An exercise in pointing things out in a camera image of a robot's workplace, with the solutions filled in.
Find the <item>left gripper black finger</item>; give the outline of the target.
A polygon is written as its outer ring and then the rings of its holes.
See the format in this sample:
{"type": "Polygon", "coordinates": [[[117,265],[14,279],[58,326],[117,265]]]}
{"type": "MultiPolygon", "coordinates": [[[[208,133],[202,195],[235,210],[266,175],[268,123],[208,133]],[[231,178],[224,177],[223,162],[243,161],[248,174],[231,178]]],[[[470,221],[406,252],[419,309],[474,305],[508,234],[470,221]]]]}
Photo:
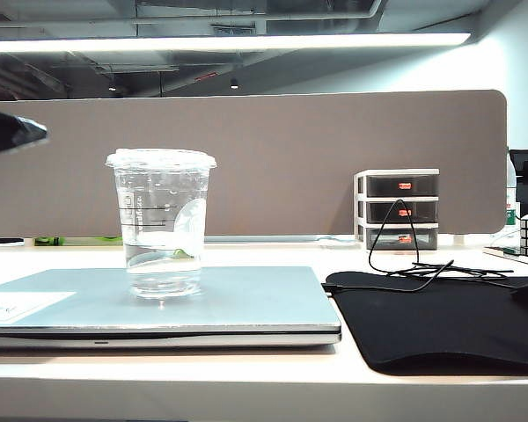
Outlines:
{"type": "Polygon", "coordinates": [[[0,112],[0,152],[19,149],[45,141],[47,128],[24,117],[0,112]]]}

